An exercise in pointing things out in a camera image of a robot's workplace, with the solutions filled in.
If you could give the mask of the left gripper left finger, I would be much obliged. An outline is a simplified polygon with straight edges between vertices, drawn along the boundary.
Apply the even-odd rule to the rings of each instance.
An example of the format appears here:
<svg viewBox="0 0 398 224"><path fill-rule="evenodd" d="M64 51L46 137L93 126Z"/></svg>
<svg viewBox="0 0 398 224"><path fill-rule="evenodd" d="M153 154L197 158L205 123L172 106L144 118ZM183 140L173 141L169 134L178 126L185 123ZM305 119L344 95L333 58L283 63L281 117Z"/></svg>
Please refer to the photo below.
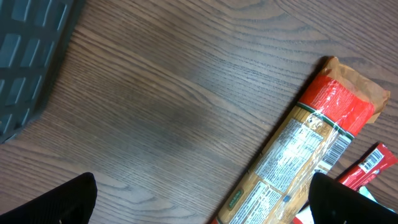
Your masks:
<svg viewBox="0 0 398 224"><path fill-rule="evenodd" d="M47 193L1 215L1 224L88 224L98 189L85 172Z"/></svg>

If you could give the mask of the orange noodle packet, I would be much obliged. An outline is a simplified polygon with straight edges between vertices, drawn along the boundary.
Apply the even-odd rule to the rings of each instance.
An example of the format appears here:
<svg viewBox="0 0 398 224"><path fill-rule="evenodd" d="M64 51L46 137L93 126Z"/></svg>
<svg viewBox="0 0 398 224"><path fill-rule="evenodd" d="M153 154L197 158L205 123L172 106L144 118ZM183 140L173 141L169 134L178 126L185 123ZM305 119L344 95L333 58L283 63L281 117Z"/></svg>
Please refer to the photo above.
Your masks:
<svg viewBox="0 0 398 224"><path fill-rule="evenodd" d="M390 92L331 57L214 218L215 224L290 223L315 173L327 173Z"/></svg>

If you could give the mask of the red white stick packet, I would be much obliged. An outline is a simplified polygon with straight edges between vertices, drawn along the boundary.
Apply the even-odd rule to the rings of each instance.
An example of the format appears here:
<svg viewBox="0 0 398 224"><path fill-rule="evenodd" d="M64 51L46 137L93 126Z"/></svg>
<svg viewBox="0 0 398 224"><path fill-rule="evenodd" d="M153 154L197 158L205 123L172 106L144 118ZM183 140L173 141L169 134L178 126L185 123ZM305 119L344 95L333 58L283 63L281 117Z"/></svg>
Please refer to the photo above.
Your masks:
<svg viewBox="0 0 398 224"><path fill-rule="evenodd" d="M388 150L387 146L380 142L334 180L360 193L373 202L376 202L373 196L366 190L365 185L370 183L370 181L376 178L382 171L396 163L396 156ZM307 206L295 216L293 222L299 224L314 223L309 201Z"/></svg>

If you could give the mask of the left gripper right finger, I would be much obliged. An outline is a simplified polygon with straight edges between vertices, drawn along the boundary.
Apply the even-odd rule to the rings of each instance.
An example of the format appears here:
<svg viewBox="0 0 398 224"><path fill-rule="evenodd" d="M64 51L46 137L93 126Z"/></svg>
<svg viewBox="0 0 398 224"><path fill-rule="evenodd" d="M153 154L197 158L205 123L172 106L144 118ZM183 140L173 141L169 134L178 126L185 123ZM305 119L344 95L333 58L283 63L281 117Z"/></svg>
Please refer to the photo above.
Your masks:
<svg viewBox="0 0 398 224"><path fill-rule="evenodd" d="M308 195L315 224L397 224L397 214L360 193L316 173Z"/></svg>

